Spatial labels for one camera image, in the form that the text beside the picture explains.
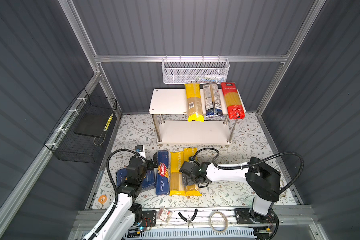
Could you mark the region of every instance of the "black wire basket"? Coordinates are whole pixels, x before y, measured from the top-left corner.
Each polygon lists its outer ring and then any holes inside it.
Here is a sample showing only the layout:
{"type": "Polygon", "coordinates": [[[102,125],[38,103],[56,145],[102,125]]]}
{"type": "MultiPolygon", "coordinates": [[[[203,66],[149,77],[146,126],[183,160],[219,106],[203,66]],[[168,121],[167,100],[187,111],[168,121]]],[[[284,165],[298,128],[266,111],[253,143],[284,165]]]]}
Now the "black wire basket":
{"type": "Polygon", "coordinates": [[[117,122],[116,99],[87,94],[70,111],[72,114],[63,127],[50,133],[49,137],[58,131],[54,142],[46,141],[44,145],[62,161],[102,161],[117,122]]]}

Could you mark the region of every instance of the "floral tablecloth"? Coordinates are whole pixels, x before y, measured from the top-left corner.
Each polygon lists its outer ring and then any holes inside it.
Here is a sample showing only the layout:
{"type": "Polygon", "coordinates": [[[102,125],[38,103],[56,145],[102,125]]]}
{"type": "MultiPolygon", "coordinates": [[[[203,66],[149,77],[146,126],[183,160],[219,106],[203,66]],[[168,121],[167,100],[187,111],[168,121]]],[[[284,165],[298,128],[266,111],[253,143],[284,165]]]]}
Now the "floral tablecloth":
{"type": "MultiPolygon", "coordinates": [[[[186,115],[164,115],[167,120],[186,120],[186,115]]],[[[134,149],[136,145],[144,144],[146,147],[147,158],[151,158],[158,150],[182,151],[186,147],[214,147],[220,151],[220,157],[216,160],[218,163],[241,163],[247,162],[251,157],[265,157],[273,155],[264,132],[254,113],[246,113],[244,119],[239,120],[236,124],[232,144],[229,148],[225,146],[187,146],[187,145],[170,145],[164,144],[160,147],[157,142],[157,136],[149,114],[131,114],[123,115],[117,136],[114,142],[113,151],[120,148],[134,149]]],[[[210,161],[215,155],[213,151],[205,151],[198,159],[201,161],[210,161]]],[[[125,168],[128,164],[131,154],[120,152],[115,154],[110,161],[110,170],[116,181],[116,171],[125,168]]],[[[283,173],[274,160],[267,162],[270,166],[281,173],[280,187],[286,184],[283,173]]],[[[141,192],[136,202],[143,208],[159,207],[225,207],[225,206],[248,206],[252,205],[254,197],[253,189],[247,183],[219,181],[209,184],[208,187],[200,190],[201,197],[196,196],[168,196],[155,194],[155,189],[141,192]]],[[[102,176],[96,198],[92,209],[107,209],[114,199],[114,191],[109,181],[106,170],[102,176]]],[[[286,190],[276,205],[294,205],[296,204],[290,190],[286,190]]]]}

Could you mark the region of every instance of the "shelf bottom tier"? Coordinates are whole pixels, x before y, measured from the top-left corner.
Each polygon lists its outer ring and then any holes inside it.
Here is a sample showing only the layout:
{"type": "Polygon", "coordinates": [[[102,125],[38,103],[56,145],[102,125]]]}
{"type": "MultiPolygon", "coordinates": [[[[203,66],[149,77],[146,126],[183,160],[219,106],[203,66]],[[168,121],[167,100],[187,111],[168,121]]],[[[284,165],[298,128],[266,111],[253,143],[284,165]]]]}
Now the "shelf bottom tier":
{"type": "Polygon", "coordinates": [[[228,124],[222,121],[166,120],[159,124],[162,141],[159,144],[230,145],[228,124]]]}

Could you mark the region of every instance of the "orange sticker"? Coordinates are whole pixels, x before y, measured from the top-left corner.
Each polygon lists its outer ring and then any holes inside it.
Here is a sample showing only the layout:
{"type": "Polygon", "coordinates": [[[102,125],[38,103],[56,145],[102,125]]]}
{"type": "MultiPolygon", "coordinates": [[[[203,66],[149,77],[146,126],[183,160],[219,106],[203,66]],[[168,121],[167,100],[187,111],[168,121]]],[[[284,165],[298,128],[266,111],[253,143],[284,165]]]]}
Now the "orange sticker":
{"type": "Polygon", "coordinates": [[[107,196],[106,195],[101,195],[100,197],[99,197],[99,203],[101,203],[101,204],[103,204],[103,203],[105,203],[106,201],[107,201],[107,196]]]}

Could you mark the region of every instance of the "barilla logo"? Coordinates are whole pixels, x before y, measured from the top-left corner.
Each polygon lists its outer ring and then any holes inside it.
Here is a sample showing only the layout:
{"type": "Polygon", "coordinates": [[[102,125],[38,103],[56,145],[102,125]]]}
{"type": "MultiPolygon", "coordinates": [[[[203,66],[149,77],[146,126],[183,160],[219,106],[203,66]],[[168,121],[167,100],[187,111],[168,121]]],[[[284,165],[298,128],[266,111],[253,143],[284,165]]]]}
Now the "barilla logo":
{"type": "Polygon", "coordinates": [[[160,175],[163,177],[165,175],[165,164],[160,165],[160,175]]]}

